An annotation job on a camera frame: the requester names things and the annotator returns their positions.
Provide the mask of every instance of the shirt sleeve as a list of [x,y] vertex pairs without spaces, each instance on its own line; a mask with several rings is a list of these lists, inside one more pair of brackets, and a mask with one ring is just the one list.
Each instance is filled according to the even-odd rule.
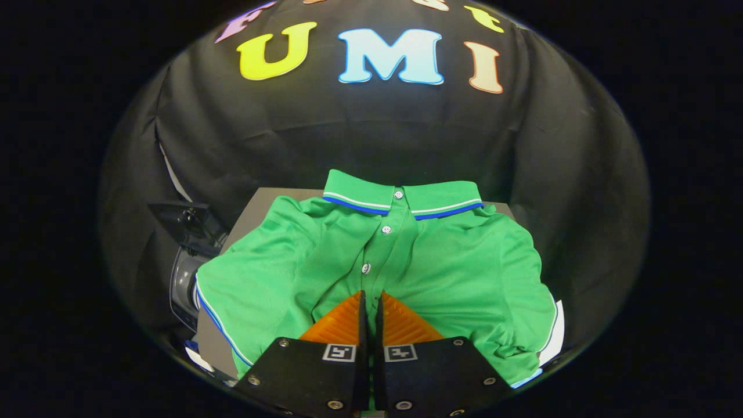
[[509,384],[533,375],[537,353],[549,342],[557,306],[540,280],[542,261],[528,231],[510,221],[500,251],[503,292],[510,313],[506,344],[495,351],[496,369]]
[[202,307],[230,343],[238,377],[273,342],[291,304],[309,246],[306,234],[298,233],[301,218],[294,201],[277,199],[259,227],[197,271]]

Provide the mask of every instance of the black cloth backdrop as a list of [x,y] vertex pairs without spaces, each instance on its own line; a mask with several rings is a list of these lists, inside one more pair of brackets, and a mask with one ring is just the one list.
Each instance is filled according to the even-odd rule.
[[[413,1],[279,1],[216,44],[224,25],[215,28],[152,78],[111,140],[99,197],[111,278],[139,321],[178,322],[167,292],[177,245],[146,206],[179,199],[163,147],[187,194],[212,205],[227,228],[258,187],[321,189],[331,168],[383,184],[475,181],[484,200],[507,202],[531,232],[542,281],[563,300],[565,347],[592,341],[621,307],[646,249],[649,185],[635,134],[560,48],[491,7],[447,4],[444,13]],[[505,33],[463,5],[488,10]],[[238,45],[273,33],[266,60],[277,61],[288,46],[281,31],[310,21],[318,26],[299,67],[262,81],[240,75]],[[444,83],[405,83],[401,67],[389,80],[340,83],[346,46],[337,35],[356,28],[389,44],[410,28],[439,32]],[[464,41],[500,53],[503,93],[469,85]]]

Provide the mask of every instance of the purple letter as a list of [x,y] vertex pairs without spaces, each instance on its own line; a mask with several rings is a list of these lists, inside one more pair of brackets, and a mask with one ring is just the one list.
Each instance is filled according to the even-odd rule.
[[240,15],[230,20],[230,23],[227,24],[227,27],[224,29],[224,32],[222,32],[222,36],[220,36],[216,41],[214,41],[214,43],[225,40],[229,38],[230,36],[234,35],[235,33],[238,33],[239,31],[245,29],[245,23],[256,20],[256,18],[260,16],[263,9],[268,9],[274,4],[276,4],[275,1],[272,1],[271,3],[266,3],[262,5],[261,7],[258,7],[257,9],[253,9],[244,15]]

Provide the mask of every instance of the letter i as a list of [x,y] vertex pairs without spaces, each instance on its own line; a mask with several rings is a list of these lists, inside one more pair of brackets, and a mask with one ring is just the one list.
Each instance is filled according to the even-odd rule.
[[475,63],[475,75],[470,78],[470,86],[488,93],[502,93],[503,86],[498,83],[496,66],[496,57],[500,56],[498,51],[476,42],[466,41],[464,45],[472,51]]

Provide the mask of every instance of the letter m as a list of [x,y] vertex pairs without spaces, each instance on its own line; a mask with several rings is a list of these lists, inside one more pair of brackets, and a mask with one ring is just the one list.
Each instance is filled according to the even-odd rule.
[[366,60],[382,80],[405,59],[399,77],[408,83],[442,84],[444,77],[436,69],[436,41],[441,35],[424,29],[408,29],[390,46],[372,29],[347,30],[338,35],[346,43],[345,72],[341,83],[364,83],[372,79],[366,70]]

